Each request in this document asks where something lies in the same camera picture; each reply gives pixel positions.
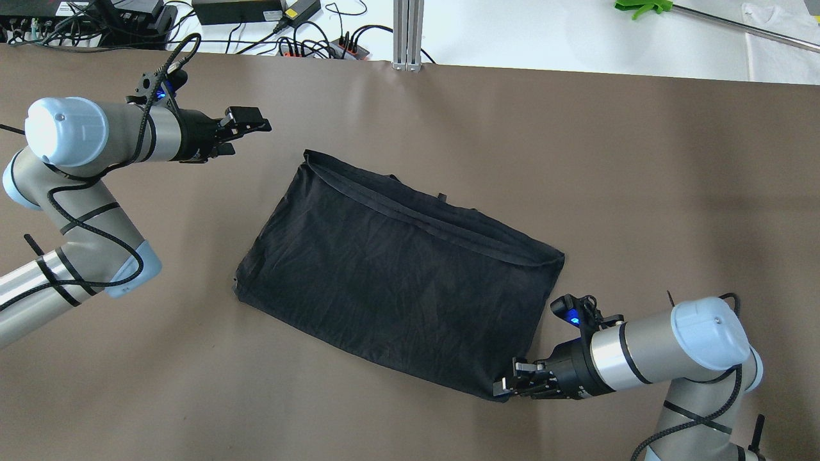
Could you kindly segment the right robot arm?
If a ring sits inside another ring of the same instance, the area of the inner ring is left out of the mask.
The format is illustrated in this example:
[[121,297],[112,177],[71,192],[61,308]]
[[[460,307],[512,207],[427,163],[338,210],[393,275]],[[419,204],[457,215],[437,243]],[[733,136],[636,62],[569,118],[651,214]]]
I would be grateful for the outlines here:
[[764,460],[759,416],[749,446],[732,443],[743,397],[760,384],[764,367],[740,321],[734,293],[674,304],[627,321],[604,317],[594,296],[564,295],[551,312],[580,332],[547,359],[513,359],[493,385],[495,396],[583,400],[667,382],[652,435],[632,460]]

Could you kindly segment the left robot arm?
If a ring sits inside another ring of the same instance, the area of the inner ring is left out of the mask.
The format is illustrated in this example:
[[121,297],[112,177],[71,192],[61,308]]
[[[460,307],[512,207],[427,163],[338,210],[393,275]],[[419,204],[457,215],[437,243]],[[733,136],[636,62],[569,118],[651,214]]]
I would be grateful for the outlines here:
[[26,146],[3,172],[9,198],[43,212],[63,245],[2,277],[2,347],[15,343],[99,293],[120,298],[162,265],[103,176],[144,161],[205,163],[234,154],[232,141],[270,131],[255,107],[223,117],[173,108],[166,100],[94,102],[44,97],[24,122]]

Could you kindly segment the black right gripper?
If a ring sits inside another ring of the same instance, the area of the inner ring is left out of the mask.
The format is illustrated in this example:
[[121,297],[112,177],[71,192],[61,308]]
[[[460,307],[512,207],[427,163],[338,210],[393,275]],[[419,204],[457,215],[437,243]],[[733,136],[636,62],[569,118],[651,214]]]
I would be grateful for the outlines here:
[[512,369],[515,375],[535,376],[497,380],[492,386],[494,397],[524,396],[531,391],[533,400],[584,400],[614,392],[597,372],[582,338],[557,345],[547,359],[533,364],[514,361]]

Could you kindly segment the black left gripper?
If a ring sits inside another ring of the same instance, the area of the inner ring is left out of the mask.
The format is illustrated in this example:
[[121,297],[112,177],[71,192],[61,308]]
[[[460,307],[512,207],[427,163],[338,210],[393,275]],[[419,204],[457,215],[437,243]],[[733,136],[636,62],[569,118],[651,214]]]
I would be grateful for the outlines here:
[[228,107],[224,127],[220,119],[192,109],[178,113],[181,146],[176,154],[180,163],[207,163],[211,158],[236,154],[231,143],[239,134],[270,132],[272,126],[257,107]]

